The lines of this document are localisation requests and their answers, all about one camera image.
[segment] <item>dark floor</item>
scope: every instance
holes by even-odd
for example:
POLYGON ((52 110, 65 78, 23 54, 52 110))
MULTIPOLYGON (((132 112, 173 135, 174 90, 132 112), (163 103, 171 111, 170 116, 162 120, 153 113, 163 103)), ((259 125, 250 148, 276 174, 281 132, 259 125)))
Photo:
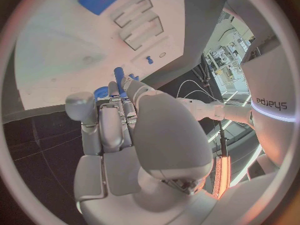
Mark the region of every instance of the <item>dark floor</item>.
MULTIPOLYGON (((185 80, 200 84, 195 74, 189 71, 160 90, 175 97, 185 80)), ((221 99, 215 81, 210 83, 215 97, 221 99)), ((194 83, 187 82, 182 86, 179 96, 184 97, 198 89, 194 83)), ((195 92, 188 98, 211 102, 201 92, 195 92)), ((203 119, 200 124, 206 133, 214 128, 209 118, 203 119)), ((6 123, 4 132, 15 166, 33 194, 67 224, 85 225, 86 222, 77 211, 73 195, 77 163, 84 155, 80 122, 70 120, 65 112, 55 112, 6 123)), ((12 200, 2 183, 0 192, 1 224, 33 224, 12 200)))

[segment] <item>white plastic panel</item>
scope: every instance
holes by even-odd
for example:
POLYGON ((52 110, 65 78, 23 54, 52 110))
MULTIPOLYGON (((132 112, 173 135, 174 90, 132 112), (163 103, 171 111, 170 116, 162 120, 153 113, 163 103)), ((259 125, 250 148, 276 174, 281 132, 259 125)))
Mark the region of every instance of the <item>white plastic panel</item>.
POLYGON ((26 110, 61 105, 71 93, 107 86, 116 67, 144 79, 182 56, 184 41, 184 0, 117 0, 100 15, 78 0, 46 0, 16 43, 17 88, 26 110), (126 42, 142 44, 135 51, 120 32, 148 11, 157 15, 163 32, 157 19, 148 24, 151 32, 132 31, 126 42))

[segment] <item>black floor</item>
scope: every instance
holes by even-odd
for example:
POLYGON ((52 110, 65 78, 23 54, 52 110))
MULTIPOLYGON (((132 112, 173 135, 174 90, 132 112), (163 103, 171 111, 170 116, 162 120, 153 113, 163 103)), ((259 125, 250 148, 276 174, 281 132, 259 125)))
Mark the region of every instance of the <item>black floor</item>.
MULTIPOLYGON (((189 71, 160 90, 175 97, 185 80, 193 80, 202 86, 195 74, 189 71)), ((216 82, 212 79, 210 84, 214 96, 222 99, 216 82)), ((192 82, 186 82, 179 97, 194 90, 199 88, 192 82)), ((195 92, 188 98, 211 102, 202 92, 195 92)), ((214 128, 209 118, 203 119, 200 124, 206 133, 214 128)), ((4 132, 15 166, 33 194, 67 224, 85 225, 73 195, 76 167, 84 155, 80 123, 70 120, 65 112, 55 112, 9 122, 4 125, 4 132)), ((3 183, 0 183, 0 193, 0 224, 33 224, 19 209, 3 183)))

